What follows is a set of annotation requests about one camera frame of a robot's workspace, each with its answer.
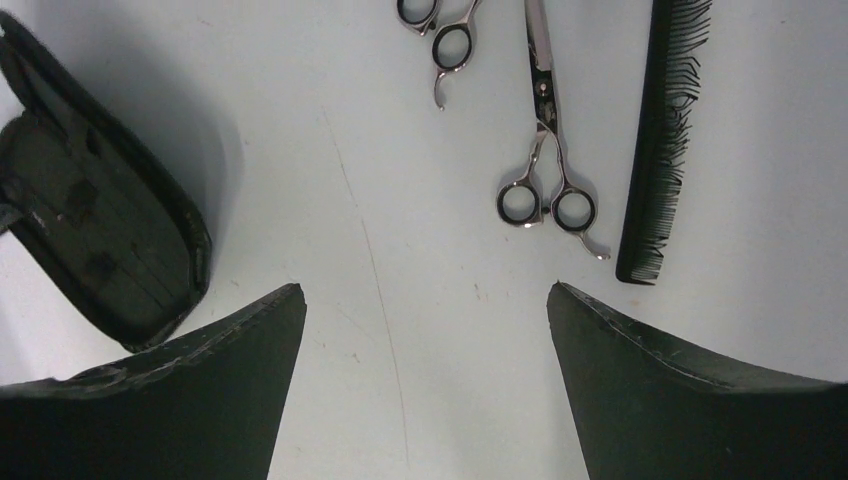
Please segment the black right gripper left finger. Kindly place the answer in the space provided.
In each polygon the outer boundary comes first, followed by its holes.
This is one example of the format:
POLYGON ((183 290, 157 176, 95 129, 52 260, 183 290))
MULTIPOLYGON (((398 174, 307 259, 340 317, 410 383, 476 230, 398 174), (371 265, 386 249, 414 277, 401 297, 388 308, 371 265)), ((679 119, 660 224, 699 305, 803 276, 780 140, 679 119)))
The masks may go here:
POLYGON ((157 347, 1 390, 5 479, 264 479, 306 317, 284 285, 157 347))

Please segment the black zip tool case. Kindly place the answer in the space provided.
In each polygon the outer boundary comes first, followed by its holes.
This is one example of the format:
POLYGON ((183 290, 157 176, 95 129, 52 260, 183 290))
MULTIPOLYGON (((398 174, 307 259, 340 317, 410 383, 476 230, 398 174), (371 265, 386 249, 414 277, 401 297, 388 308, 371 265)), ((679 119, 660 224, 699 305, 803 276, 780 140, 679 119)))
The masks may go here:
POLYGON ((1 131, 2 231, 126 350, 164 342, 209 287, 199 209, 9 12, 1 32, 1 72, 23 107, 1 131))

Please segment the silver cutting scissors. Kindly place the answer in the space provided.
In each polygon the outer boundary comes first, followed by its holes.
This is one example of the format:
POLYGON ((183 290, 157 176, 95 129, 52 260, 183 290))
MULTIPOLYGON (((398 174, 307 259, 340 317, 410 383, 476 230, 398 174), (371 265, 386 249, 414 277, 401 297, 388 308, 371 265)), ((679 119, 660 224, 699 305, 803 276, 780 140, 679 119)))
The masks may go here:
POLYGON ((567 176, 566 153, 560 138, 554 56, 544 3, 526 1, 524 12, 536 132, 524 172, 517 179, 502 186, 497 194, 497 213, 504 223, 518 228, 532 228, 540 225, 544 222, 544 216, 550 215, 556 225, 565 233, 577 238, 592 257, 605 261, 610 259, 611 255, 591 247, 588 240, 588 231, 597 217, 595 200, 588 191, 572 183, 567 176), (553 195, 548 205, 544 205, 539 188, 534 183, 533 174, 542 155, 544 143, 549 138, 556 146, 556 162, 561 182, 559 191, 553 195), (532 196, 531 211, 523 216, 513 216, 507 209, 507 197, 515 190, 525 190, 532 196), (585 219, 574 223, 560 212, 562 202, 569 197, 580 197, 585 201, 588 207, 585 219))

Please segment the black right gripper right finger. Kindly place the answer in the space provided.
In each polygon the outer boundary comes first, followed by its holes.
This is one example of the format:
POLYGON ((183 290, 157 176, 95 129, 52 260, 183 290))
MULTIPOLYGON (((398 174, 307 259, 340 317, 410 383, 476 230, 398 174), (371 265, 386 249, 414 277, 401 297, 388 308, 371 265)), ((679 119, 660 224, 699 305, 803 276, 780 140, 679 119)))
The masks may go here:
POLYGON ((547 312, 593 479, 843 479, 847 387, 746 363, 558 282, 547 312))

